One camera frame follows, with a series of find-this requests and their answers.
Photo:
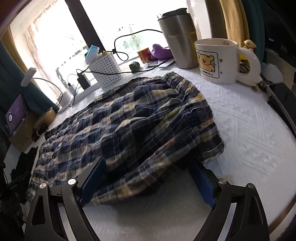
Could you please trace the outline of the white desk lamp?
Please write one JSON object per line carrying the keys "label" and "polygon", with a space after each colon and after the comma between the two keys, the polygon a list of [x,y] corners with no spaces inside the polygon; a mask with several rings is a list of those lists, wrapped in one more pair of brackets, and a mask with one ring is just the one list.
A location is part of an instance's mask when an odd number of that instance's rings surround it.
{"label": "white desk lamp", "polygon": [[37,87],[41,87],[41,91],[55,102],[55,105],[59,108],[58,113],[62,113],[70,106],[72,95],[68,90],[62,91],[58,85],[55,83],[46,80],[44,78],[35,77],[37,69],[31,67],[25,73],[23,80],[21,81],[21,87],[26,87],[30,83],[34,83],[37,80]]}

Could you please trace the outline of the black folded garment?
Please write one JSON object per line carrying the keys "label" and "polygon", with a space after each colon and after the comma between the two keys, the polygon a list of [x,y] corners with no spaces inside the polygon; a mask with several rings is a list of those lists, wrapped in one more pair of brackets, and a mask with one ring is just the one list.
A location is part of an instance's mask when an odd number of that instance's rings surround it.
{"label": "black folded garment", "polygon": [[27,202],[27,189],[29,188],[31,171],[38,148],[32,147],[28,153],[21,152],[16,168],[11,171],[10,189],[15,192],[21,204]]}

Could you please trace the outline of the small yellow duck figurine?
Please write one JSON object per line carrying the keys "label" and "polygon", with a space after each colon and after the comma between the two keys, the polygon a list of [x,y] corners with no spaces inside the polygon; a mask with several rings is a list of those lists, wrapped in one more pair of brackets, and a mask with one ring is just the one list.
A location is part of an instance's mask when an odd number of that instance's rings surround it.
{"label": "small yellow duck figurine", "polygon": [[[245,40],[243,47],[254,52],[254,49],[257,47],[257,45],[252,40]],[[239,59],[240,59],[240,64],[250,67],[250,63],[248,59],[243,54],[239,54]]]}

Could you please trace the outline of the teal yellow left curtain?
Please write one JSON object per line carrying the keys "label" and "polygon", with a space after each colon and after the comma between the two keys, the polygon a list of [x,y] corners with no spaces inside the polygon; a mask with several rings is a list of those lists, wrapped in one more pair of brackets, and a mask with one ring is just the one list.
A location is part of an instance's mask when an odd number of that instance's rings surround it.
{"label": "teal yellow left curtain", "polygon": [[6,128],[5,114],[11,107],[16,97],[22,94],[29,111],[42,115],[50,108],[58,111],[58,107],[37,87],[32,81],[26,87],[21,87],[21,82],[28,69],[23,63],[12,37],[7,29],[1,38],[1,129],[9,135]]}

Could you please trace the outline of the white power strip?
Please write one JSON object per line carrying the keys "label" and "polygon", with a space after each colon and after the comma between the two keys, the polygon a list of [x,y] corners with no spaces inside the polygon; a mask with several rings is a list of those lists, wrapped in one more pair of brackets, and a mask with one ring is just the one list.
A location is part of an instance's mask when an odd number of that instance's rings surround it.
{"label": "white power strip", "polygon": [[58,113],[62,113],[65,111],[69,106],[74,105],[84,99],[86,96],[88,96],[90,93],[94,92],[95,90],[99,89],[101,85],[99,83],[96,83],[94,85],[91,85],[83,92],[76,94],[75,97],[72,97],[65,106],[63,106],[61,109],[58,110]]}

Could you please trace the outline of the white cartoon bear mug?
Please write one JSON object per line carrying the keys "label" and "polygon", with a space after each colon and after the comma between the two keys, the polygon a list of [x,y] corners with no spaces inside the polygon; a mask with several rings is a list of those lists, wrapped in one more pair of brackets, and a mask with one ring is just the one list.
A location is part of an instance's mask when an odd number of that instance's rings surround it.
{"label": "white cartoon bear mug", "polygon": [[[195,49],[201,76],[215,84],[234,84],[239,81],[249,86],[257,85],[261,65],[258,57],[249,49],[239,47],[233,40],[210,38],[195,41]],[[243,55],[250,64],[248,73],[240,72]]]}

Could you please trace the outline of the white usb charger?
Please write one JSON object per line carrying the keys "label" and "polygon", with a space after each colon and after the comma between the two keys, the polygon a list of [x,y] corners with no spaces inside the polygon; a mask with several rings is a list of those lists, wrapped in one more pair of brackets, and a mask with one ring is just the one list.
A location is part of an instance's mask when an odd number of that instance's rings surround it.
{"label": "white usb charger", "polygon": [[76,90],[75,90],[75,86],[71,85],[70,83],[68,83],[68,90],[70,91],[70,93],[75,96],[76,95]]}

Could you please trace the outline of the blue plaid pants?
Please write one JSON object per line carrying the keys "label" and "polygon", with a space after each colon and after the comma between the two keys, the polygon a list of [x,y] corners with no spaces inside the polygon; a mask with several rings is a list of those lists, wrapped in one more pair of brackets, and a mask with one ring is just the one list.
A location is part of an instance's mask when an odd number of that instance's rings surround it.
{"label": "blue plaid pants", "polygon": [[224,148],[210,106],[189,80],[174,72],[138,77],[45,133],[27,200],[41,183],[62,185],[103,157],[92,201],[119,202],[158,182],[187,154],[207,163]]}

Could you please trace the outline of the stainless steel travel tumbler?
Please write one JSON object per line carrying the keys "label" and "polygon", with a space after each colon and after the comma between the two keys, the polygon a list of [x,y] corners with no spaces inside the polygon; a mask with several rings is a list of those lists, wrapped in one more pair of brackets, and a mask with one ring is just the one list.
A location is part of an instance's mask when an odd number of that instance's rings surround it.
{"label": "stainless steel travel tumbler", "polygon": [[180,8],[164,13],[158,22],[177,67],[181,69],[198,67],[195,49],[196,29],[187,9]]}

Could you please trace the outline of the white perforated storage basket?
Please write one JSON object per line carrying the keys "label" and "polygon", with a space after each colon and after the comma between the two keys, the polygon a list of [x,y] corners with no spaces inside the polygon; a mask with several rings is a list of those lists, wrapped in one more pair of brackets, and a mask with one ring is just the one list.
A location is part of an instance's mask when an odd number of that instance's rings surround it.
{"label": "white perforated storage basket", "polygon": [[106,88],[123,78],[121,69],[111,53],[99,57],[88,66],[88,69],[97,80],[99,88]]}

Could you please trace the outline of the black power adapter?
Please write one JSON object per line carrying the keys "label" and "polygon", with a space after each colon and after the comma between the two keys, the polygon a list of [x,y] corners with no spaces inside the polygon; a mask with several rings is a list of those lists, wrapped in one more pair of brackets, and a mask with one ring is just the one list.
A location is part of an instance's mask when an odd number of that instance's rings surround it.
{"label": "black power adapter", "polygon": [[91,86],[91,83],[88,80],[88,78],[85,76],[85,74],[78,73],[77,81],[80,84],[80,86],[83,88],[83,90],[86,90],[87,88],[89,88]]}

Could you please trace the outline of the purple cloth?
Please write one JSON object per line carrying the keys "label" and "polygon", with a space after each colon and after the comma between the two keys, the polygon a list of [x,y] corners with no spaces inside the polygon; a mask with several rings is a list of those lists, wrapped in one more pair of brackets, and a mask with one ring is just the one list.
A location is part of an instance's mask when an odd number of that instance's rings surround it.
{"label": "purple cloth", "polygon": [[159,44],[153,44],[151,51],[151,60],[170,58],[173,58],[173,54],[171,53],[170,49],[163,48]]}

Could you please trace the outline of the brown cardboard box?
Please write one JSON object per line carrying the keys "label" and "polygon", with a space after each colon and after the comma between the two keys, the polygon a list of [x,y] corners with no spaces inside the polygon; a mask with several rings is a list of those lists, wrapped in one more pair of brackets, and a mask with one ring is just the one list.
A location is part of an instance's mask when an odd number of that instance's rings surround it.
{"label": "brown cardboard box", "polygon": [[33,128],[39,117],[40,116],[35,113],[29,113],[22,120],[13,136],[9,138],[11,144],[20,152],[25,152],[25,150],[33,143]]}

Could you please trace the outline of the tablet with purple screen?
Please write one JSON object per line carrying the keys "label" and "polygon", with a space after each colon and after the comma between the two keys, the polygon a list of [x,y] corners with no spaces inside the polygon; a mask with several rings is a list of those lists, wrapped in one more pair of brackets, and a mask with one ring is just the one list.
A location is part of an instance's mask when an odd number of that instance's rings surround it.
{"label": "tablet with purple screen", "polygon": [[20,93],[5,115],[6,124],[10,136],[14,135],[14,132],[22,123],[27,114],[28,111],[23,101],[22,94]]}

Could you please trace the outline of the tan lidded food container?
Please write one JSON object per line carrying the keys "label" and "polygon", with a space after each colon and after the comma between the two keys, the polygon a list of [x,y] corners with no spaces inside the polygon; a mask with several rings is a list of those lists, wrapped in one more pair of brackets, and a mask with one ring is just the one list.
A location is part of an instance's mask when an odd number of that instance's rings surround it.
{"label": "tan lidded food container", "polygon": [[57,114],[53,109],[51,109],[51,110],[47,111],[46,113],[42,114],[38,118],[37,122],[35,123],[34,130],[39,130],[43,123],[45,123],[47,126],[50,126],[51,123],[55,120],[56,115]]}

